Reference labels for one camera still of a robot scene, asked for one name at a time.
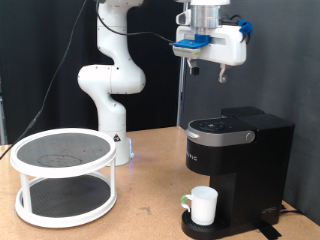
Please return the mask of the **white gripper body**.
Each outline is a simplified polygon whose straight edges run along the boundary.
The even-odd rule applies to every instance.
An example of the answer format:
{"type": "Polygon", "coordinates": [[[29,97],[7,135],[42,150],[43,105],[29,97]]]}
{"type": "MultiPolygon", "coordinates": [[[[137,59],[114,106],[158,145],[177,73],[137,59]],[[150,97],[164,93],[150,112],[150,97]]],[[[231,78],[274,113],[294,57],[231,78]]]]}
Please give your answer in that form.
{"type": "Polygon", "coordinates": [[[191,27],[179,26],[175,55],[237,66],[246,61],[247,49],[237,26],[222,25],[209,29],[205,34],[198,34],[191,27]]]}

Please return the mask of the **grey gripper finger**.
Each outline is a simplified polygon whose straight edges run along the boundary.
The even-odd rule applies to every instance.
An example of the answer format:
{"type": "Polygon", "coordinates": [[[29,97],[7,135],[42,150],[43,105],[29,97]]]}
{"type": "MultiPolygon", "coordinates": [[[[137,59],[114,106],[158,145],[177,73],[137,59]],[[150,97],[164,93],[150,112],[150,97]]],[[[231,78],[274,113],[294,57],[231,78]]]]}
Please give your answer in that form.
{"type": "Polygon", "coordinates": [[[199,74],[199,67],[197,66],[197,62],[194,59],[187,59],[187,63],[190,69],[191,75],[199,74]]]}
{"type": "Polygon", "coordinates": [[[227,82],[227,68],[228,66],[226,64],[221,64],[220,65],[220,73],[218,75],[218,81],[220,83],[226,83],[227,82]]]}

